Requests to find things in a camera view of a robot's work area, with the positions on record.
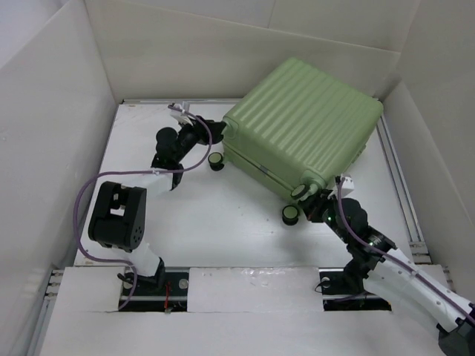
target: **screw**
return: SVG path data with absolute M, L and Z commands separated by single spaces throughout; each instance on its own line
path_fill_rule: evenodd
M 328 287 L 330 287 L 330 278 L 328 277 L 323 277 L 321 280 L 320 280 L 320 284 L 321 284 L 321 287 L 323 289 L 327 289 Z
M 178 282 L 178 286 L 180 287 L 180 289 L 187 289 L 188 284 L 189 284 L 188 280 L 186 280 L 184 278 L 182 280 L 180 280 L 180 282 Z

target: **white floor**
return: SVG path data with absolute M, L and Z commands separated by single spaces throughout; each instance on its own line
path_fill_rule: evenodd
M 191 104 L 190 111 L 221 120 L 232 106 L 197 103 Z M 155 133 L 165 126 L 178 128 L 166 104 L 120 105 L 100 170 L 148 169 L 155 152 Z M 222 151 L 221 145 L 213 151 Z M 183 165 L 192 165 L 205 152 L 206 147 L 196 147 Z M 376 131 L 349 173 L 356 182 L 350 196 L 367 210 L 370 224 L 410 257 L 407 228 Z M 131 178 L 106 177 L 99 182 L 126 179 Z M 296 226 L 285 226 L 281 222 L 284 206 L 232 164 L 213 172 L 204 163 L 185 173 L 177 189 L 147 202 L 145 239 L 167 266 L 335 267 L 350 260 L 345 245 L 325 225 L 301 219 Z M 113 257 L 89 240 L 86 228 L 82 243 L 92 255 Z M 78 253 L 75 266 L 93 264 Z
M 220 119 L 231 106 L 193 104 L 190 110 Z M 120 105 L 101 171 L 149 167 L 155 133 L 167 125 L 176 123 L 166 105 Z M 184 165 L 198 161 L 205 149 L 193 150 Z M 352 197 L 370 223 L 410 257 L 376 132 L 350 173 L 356 181 Z M 121 289 L 116 275 L 123 267 L 78 254 L 76 266 L 63 276 L 41 356 L 442 355 L 435 328 L 430 334 L 409 317 L 323 312 L 321 295 L 313 291 L 318 266 L 344 266 L 350 255 L 323 225 L 303 219 L 294 227 L 283 225 L 282 206 L 231 164 L 217 173 L 207 165 L 187 173 L 175 191 L 148 201 L 145 238 L 168 266 L 213 267 L 191 270 L 189 312 L 113 312 Z M 113 257 L 86 231 L 82 242 L 98 257 Z M 215 268 L 235 266 L 243 268 Z M 283 267 L 255 268 L 276 266 Z

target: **suitcase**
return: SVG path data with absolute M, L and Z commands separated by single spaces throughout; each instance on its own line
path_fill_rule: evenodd
M 224 158 L 288 202 L 333 183 L 363 151 L 382 103 L 291 58 L 223 118 Z

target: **robotic arm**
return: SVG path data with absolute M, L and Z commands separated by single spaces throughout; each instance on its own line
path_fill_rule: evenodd
M 165 264 L 143 241 L 147 197 L 152 199 L 172 191 L 182 180 L 182 159 L 196 145 L 214 145 L 223 139 L 224 122 L 189 115 L 179 106 L 170 105 L 180 131 L 163 128 L 156 135 L 156 154 L 151 162 L 153 174 L 141 174 L 123 183 L 104 182 L 97 194 L 88 227 L 89 238 L 110 248 L 137 270 L 137 285 L 160 290 L 165 282 Z M 132 284 L 134 273 L 118 276 Z
M 475 355 L 475 305 L 423 272 L 369 226 L 359 203 L 341 198 L 345 186 L 352 184 L 348 177 L 337 177 L 338 198 L 325 190 L 299 202 L 309 221 L 327 224 L 347 245 L 353 259 L 344 267 L 343 278 L 356 293 L 374 293 L 405 309 L 425 328 L 436 327 L 439 347 L 447 356 Z

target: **purple cable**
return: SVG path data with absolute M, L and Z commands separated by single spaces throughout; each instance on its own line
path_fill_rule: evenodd
M 345 298 L 333 299 L 332 302 L 347 302 L 348 300 L 354 300 L 354 299 L 356 299 L 356 298 L 358 298 L 358 297 L 363 297 L 363 296 L 366 296 L 366 295 L 368 295 L 368 292 L 367 292 L 367 291 L 363 291 L 362 293 L 350 295 L 350 296 L 345 297 Z
M 173 173 L 184 173 L 184 172 L 188 172 L 188 171 L 191 171 L 192 169 L 195 169 L 196 167 L 198 167 L 199 165 L 201 165 L 206 157 L 209 155 L 209 152 L 211 151 L 211 146 L 213 144 L 213 140 L 212 140 L 212 133 L 211 131 L 209 130 L 208 126 L 206 126 L 206 123 L 200 119 L 199 117 L 197 117 L 196 115 L 188 112 L 188 111 L 182 111 L 178 108 L 175 108 L 173 105 L 169 105 L 168 108 L 170 110 L 175 110 L 175 111 L 179 111 L 179 112 L 182 112 L 190 117 L 192 117 L 193 119 L 195 119 L 197 122 L 199 122 L 206 130 L 206 133 L 208 134 L 208 138 L 209 138 L 209 141 L 208 141 L 208 149 L 206 150 L 206 153 L 205 155 L 203 156 L 203 158 L 198 162 L 196 163 L 195 165 L 191 166 L 191 167 L 188 167 L 188 168 L 184 168 L 184 169 L 176 169 L 176 170 L 172 170 L 172 171 L 159 171 L 160 174 L 173 174 Z M 77 243 L 77 248 L 81 251 L 81 253 L 87 257 L 89 260 L 91 261 L 94 261 L 94 262 L 100 262 L 100 263 L 124 263 L 126 264 L 127 266 L 129 266 L 133 273 L 134 273 L 134 282 L 132 283 L 132 288 L 131 288 L 131 291 L 130 293 L 128 294 L 127 296 L 127 299 L 124 300 L 124 303 L 122 303 L 118 310 L 124 308 L 128 302 L 130 302 L 131 298 L 132 298 L 132 295 L 134 294 L 135 292 L 135 288 L 137 287 L 137 269 L 135 268 L 134 264 L 130 261 L 127 261 L 127 260 L 119 260 L 119 259 L 108 259 L 108 258 L 98 258 L 98 257 L 95 257 L 91 254 L 89 254 L 84 246 L 82 245 L 81 243 L 81 235 L 79 233 L 79 219 L 78 219 L 78 216 L 79 216 L 79 204 L 81 203 L 81 198 L 82 196 L 84 195 L 86 189 L 89 187 L 89 185 L 95 183 L 100 177 L 103 177 L 103 176 L 126 176 L 126 175 L 132 175 L 132 174 L 155 174 L 155 170 L 147 170 L 147 171 L 123 171 L 123 172 L 120 172 L 120 171 L 109 171 L 109 172 L 102 172 L 102 173 L 99 173 L 97 175 L 95 175 L 94 177 L 90 178 L 86 183 L 84 183 L 84 185 L 81 187 L 81 189 L 79 189 L 79 193 L 77 194 L 77 197 L 76 197 L 76 201 L 74 202 L 74 208 L 73 208 L 73 232 L 74 232 L 74 238 L 76 240 L 76 243 Z
M 450 304 L 452 307 L 454 307 L 459 313 L 464 315 L 467 320 L 475 326 L 475 319 L 470 316 L 470 313 L 467 313 L 465 310 L 463 310 L 462 307 L 460 307 L 457 303 L 455 303 L 452 299 L 447 297 L 445 294 L 443 294 L 440 290 L 438 290 L 437 287 L 435 287 L 434 284 L 432 284 L 427 278 L 423 277 L 419 273 L 417 273 L 412 267 L 407 265 L 406 263 L 402 262 L 399 258 L 391 256 L 390 254 L 387 254 L 386 252 L 380 250 L 379 248 L 376 248 L 374 246 L 371 246 L 369 243 L 366 243 L 360 236 L 358 236 L 352 229 L 350 224 L 347 222 L 347 218 L 344 214 L 343 210 L 343 201 L 341 198 L 341 188 L 343 186 L 343 180 L 340 181 L 340 184 L 338 186 L 338 211 L 340 213 L 341 220 L 343 221 L 343 225 L 348 231 L 348 233 L 354 238 L 356 241 L 358 241 L 360 244 L 362 244 L 364 247 L 370 249 L 371 251 L 380 254 L 381 256 L 386 257 L 387 259 L 393 261 L 396 265 L 402 267 L 405 269 L 407 272 L 410 274 L 414 273 L 414 276 L 420 280 L 423 284 L 425 284 L 431 291 L 433 291 L 435 294 L 437 294 L 439 297 L 441 297 L 443 300 L 445 300 L 448 304 Z

